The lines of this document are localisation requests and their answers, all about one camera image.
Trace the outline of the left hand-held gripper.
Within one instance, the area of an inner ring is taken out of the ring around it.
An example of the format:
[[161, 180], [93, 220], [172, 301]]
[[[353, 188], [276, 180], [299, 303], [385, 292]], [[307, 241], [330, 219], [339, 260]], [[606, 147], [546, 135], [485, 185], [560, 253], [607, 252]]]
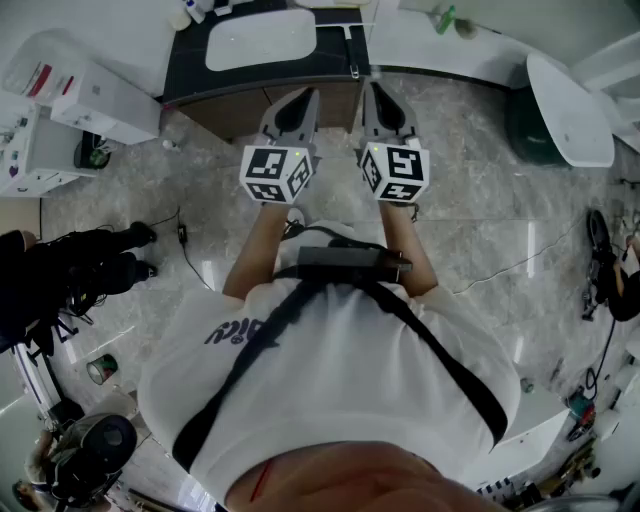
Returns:
[[293, 205], [316, 173], [314, 136], [320, 93], [299, 88], [264, 113], [254, 143], [244, 147], [239, 180], [260, 203]]

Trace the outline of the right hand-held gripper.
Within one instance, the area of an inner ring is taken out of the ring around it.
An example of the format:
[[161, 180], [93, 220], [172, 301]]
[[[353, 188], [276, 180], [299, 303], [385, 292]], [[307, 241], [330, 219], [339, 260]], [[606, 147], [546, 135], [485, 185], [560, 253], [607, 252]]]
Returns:
[[430, 182], [430, 153], [421, 146], [414, 110], [390, 86], [367, 81], [362, 127], [358, 166], [373, 197], [414, 203]]

